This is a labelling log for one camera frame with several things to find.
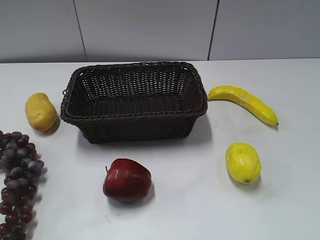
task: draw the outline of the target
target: yellow lemon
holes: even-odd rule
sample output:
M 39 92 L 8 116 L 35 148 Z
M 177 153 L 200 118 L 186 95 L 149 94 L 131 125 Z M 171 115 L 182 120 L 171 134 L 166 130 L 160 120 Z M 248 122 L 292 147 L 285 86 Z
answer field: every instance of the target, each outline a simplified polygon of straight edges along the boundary
M 225 154 L 226 166 L 231 177 L 243 184 L 250 184 L 261 173 L 261 162 L 256 150 L 249 144 L 232 144 Z
M 25 104 L 25 114 L 30 126 L 40 132 L 49 130 L 58 117 L 54 105 L 42 92 L 29 97 Z

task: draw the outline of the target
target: basket rim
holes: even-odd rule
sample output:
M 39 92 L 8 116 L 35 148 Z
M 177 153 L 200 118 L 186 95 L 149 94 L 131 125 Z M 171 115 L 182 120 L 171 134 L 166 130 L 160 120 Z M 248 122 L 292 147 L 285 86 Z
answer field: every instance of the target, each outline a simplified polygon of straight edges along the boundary
M 104 70 L 112 70 L 118 68 L 132 68 L 132 67 L 170 67 L 170 65 L 176 66 L 177 64 L 181 64 L 181 67 L 186 67 L 191 69 L 194 72 L 194 77 L 196 80 L 196 84 L 200 93 L 201 103 L 198 108 L 192 110 L 177 110 L 177 111 L 154 111 L 154 112 L 137 112 L 137 113 L 122 113 L 122 114 L 104 114 L 104 115 L 92 115 L 92 116 L 84 116 L 84 115 L 74 115 L 69 113 L 69 104 L 70 98 L 73 92 L 73 88 L 76 84 L 77 77 L 83 72 L 87 70 L 96 70 L 102 68 Z M 89 65 L 83 66 L 76 69 L 69 80 L 67 88 L 62 92 L 63 100 L 61 103 L 61 113 L 60 117 L 67 123 L 71 123 L 74 121 L 81 121 L 81 123 L 85 122 L 113 122 L 113 121 L 123 121 L 123 120 L 139 120 L 139 119 L 158 119 L 158 118 L 197 118 L 204 115 L 208 109 L 207 103 L 207 94 L 204 90 L 203 83 L 201 81 L 201 77 L 197 71 L 197 69 L 188 62 L 185 61 L 158 61 L 158 62 L 135 62 L 135 63 L 117 63 L 117 64 L 97 64 L 97 65 Z

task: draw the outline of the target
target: table surface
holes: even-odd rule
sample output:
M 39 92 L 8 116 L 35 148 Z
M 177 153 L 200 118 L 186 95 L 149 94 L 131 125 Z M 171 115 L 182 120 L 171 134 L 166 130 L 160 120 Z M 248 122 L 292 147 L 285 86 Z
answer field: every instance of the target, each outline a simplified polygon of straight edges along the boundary
M 0 129 L 30 135 L 47 167 L 29 239 L 318 239 L 320 59 L 190 63 L 207 93 L 233 85 L 258 96 L 277 113 L 278 130 L 232 102 L 210 101 L 185 139 L 90 144 L 63 121 L 42 136 L 27 122 L 28 97 L 44 92 L 60 112 L 72 72 L 96 63 L 0 64 Z M 229 178 L 225 153 L 234 142 L 257 150 L 258 182 Z M 102 192 L 105 166 L 117 158 L 147 167 L 154 194 L 131 205 L 110 202 Z

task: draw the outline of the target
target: tile grout line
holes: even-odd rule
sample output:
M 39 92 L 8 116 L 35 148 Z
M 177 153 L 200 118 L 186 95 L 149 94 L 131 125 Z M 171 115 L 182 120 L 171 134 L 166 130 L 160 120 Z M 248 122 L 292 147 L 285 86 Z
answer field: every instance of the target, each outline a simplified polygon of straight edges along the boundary
M 81 31 L 81 27 L 80 27 L 76 3 L 75 3 L 75 0 L 72 0 L 72 2 L 73 2 L 74 11 L 75 11 L 76 21 L 78 23 L 78 27 L 79 27 L 79 31 L 80 31 L 81 43 L 82 43 L 82 47 L 83 47 L 83 51 L 84 51 L 85 61 L 88 62 L 87 51 L 86 51 L 86 47 L 85 47 L 84 37 L 82 36 L 82 31 Z
M 215 13 L 214 13 L 214 19 L 213 19 L 213 26 L 212 26 L 210 45 L 209 45 L 208 58 L 206 59 L 207 61 L 210 61 L 210 54 L 211 54 L 211 49 L 212 49 L 212 43 L 214 41 L 214 34 L 215 34 L 215 28 L 216 28 L 216 23 L 217 23 L 219 5 L 220 5 L 220 0 L 217 0 L 216 1 Z

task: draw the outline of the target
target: banana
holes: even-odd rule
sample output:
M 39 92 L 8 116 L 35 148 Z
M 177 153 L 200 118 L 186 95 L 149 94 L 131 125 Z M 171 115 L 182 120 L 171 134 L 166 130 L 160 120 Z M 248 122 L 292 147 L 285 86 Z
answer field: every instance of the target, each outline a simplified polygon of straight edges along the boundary
M 270 107 L 265 105 L 256 96 L 239 87 L 217 86 L 213 88 L 208 95 L 208 101 L 211 100 L 232 101 L 247 109 L 262 122 L 272 126 L 279 125 L 277 115 Z

